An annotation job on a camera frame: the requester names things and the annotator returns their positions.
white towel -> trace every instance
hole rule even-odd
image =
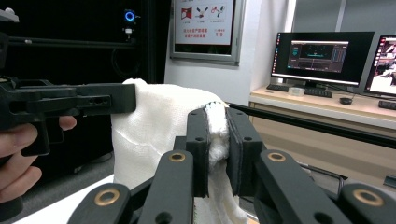
[[[172,150],[176,136],[186,135],[187,115],[202,108],[208,115],[209,198],[195,198],[194,221],[198,224],[248,223],[247,214],[233,197],[225,173],[228,157],[228,128],[224,104],[208,91],[176,85],[149,85],[142,79],[124,82],[136,86],[134,113],[111,116],[115,153],[114,182],[132,189],[155,174],[160,157]]]

screen display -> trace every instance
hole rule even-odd
[[[278,33],[272,77],[359,86],[374,32]]]
[[[365,91],[396,96],[396,35],[379,37]]]

framed poster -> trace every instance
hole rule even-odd
[[[172,59],[239,64],[245,0],[174,0]]]

poster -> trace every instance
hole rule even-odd
[[[175,0],[175,44],[232,43],[233,0]]]

blue light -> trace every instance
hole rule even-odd
[[[132,11],[125,12],[126,21],[134,21],[134,13]]]

